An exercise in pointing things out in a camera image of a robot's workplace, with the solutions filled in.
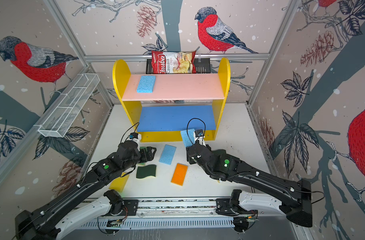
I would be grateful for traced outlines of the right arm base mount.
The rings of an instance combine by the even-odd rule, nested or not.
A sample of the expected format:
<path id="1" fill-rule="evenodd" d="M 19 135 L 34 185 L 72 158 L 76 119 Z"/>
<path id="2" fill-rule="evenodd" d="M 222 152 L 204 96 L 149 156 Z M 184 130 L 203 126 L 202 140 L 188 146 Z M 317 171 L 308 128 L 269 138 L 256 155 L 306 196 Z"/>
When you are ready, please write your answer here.
<path id="1" fill-rule="evenodd" d="M 233 190 L 229 199 L 216 199 L 216 213 L 228 217 L 236 217 L 239 215 L 257 216 L 257 210 L 248 211 L 241 206 L 239 197 L 242 192 L 242 190 Z"/>

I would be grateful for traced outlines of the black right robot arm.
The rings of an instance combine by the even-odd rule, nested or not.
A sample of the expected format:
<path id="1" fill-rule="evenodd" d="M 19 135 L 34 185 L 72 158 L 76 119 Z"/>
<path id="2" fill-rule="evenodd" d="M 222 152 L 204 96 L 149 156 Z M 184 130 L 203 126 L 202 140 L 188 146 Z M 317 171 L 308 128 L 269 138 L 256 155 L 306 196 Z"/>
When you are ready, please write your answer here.
<path id="1" fill-rule="evenodd" d="M 284 180 L 252 167 L 225 150 L 212 151 L 208 145 L 195 143 L 187 147 L 187 159 L 198 164 L 212 179 L 243 184 L 262 191 L 279 201 L 286 218 L 302 227 L 313 225 L 312 191 L 307 180 Z"/>

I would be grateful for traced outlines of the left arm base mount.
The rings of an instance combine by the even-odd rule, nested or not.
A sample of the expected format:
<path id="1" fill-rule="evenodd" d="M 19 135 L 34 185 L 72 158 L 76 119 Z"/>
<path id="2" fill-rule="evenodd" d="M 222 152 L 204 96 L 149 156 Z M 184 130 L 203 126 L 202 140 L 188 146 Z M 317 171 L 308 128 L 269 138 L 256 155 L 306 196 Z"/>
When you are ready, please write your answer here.
<path id="1" fill-rule="evenodd" d="M 98 203 L 104 209 L 100 217 L 132 217 L 136 215 L 139 200 L 123 199 L 116 190 L 109 190 L 103 194 Z"/>

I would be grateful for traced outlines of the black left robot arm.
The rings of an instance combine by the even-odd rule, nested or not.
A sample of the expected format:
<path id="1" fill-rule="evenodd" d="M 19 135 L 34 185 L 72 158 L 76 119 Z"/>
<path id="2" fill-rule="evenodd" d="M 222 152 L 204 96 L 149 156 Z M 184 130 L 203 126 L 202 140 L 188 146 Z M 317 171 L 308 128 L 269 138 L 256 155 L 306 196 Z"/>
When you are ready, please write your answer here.
<path id="1" fill-rule="evenodd" d="M 22 211 L 15 217 L 18 240 L 54 240 L 60 233 L 56 225 L 91 194 L 102 189 L 130 168 L 154 159 L 156 148 L 140 148 L 134 141 L 118 145 L 116 152 L 96 162 L 82 180 L 33 212 Z"/>

